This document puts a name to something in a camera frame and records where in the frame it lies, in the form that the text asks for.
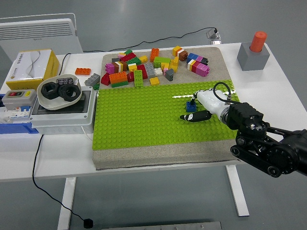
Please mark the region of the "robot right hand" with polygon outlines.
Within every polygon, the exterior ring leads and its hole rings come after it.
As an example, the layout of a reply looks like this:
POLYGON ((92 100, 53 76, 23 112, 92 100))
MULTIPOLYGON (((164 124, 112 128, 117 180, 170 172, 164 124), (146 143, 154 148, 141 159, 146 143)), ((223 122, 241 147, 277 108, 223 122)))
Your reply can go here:
POLYGON ((196 100, 199 101, 205 110, 181 115, 180 119, 189 122, 200 122, 209 120, 212 115, 217 115, 218 119, 226 124, 230 105, 226 103, 227 96, 222 91, 215 91, 213 89, 198 90, 193 94, 190 105, 194 105, 196 100))

